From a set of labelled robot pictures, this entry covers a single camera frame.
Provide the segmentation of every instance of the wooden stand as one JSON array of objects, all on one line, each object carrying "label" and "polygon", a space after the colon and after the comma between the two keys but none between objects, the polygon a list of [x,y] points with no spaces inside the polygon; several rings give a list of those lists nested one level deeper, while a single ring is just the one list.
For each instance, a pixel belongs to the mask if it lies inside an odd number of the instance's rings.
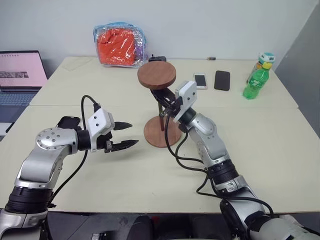
[{"label": "wooden stand", "polygon": [[[138,70],[138,79],[142,86],[150,90],[165,89],[176,80],[176,69],[173,65],[165,61],[151,61],[144,64]],[[163,111],[158,103],[159,114]],[[155,116],[144,126],[143,134],[146,141],[152,146],[165,148],[165,120],[167,117]],[[170,146],[179,141],[181,131],[172,119],[168,125],[168,141]]]}]

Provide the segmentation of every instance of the laptop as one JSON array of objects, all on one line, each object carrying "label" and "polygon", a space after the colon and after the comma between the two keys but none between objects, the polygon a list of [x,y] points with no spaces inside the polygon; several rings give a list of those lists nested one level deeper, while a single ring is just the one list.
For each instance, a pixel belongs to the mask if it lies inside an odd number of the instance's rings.
[{"label": "laptop", "polygon": [[0,123],[14,123],[46,82],[37,50],[0,51]]}]

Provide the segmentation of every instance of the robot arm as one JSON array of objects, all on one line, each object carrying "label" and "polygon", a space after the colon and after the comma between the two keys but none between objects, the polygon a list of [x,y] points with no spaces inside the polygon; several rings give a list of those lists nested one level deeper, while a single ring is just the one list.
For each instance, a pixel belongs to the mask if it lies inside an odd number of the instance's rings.
[{"label": "robot arm", "polygon": [[108,153],[129,148],[138,141],[113,144],[110,139],[111,130],[131,126],[126,122],[114,122],[110,112],[98,107],[88,119],[88,129],[54,127],[41,131],[34,149],[22,163],[5,209],[0,211],[0,239],[9,229],[33,229],[21,233],[21,239],[25,239],[26,234],[39,239],[41,231],[34,227],[42,226],[47,217],[64,158],[84,150],[104,149]]},{"label": "robot arm", "polygon": [[222,198],[220,209],[233,234],[252,240],[320,240],[316,234],[266,214],[259,203],[262,201],[258,200],[245,178],[238,174],[217,133],[216,124],[191,108],[197,99],[194,81],[182,83],[175,94],[167,88],[152,90],[151,93],[165,107],[163,115],[169,113],[174,122],[180,123],[179,128],[183,132],[189,132],[196,144],[212,189]]}]

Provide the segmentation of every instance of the laptop keyboard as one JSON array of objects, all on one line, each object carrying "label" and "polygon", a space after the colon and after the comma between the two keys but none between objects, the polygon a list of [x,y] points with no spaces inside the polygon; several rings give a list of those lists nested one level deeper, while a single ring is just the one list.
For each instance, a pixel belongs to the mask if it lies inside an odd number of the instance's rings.
[{"label": "laptop keyboard", "polygon": [[28,106],[37,93],[0,93],[0,106]]}]

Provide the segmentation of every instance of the orange cloth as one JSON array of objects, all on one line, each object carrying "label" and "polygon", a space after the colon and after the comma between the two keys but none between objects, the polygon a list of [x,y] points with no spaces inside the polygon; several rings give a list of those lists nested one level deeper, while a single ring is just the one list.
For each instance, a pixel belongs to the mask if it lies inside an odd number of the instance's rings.
[{"label": "orange cloth", "polygon": [[135,61],[135,36],[126,28],[111,28],[97,39],[102,64],[131,66]]}]

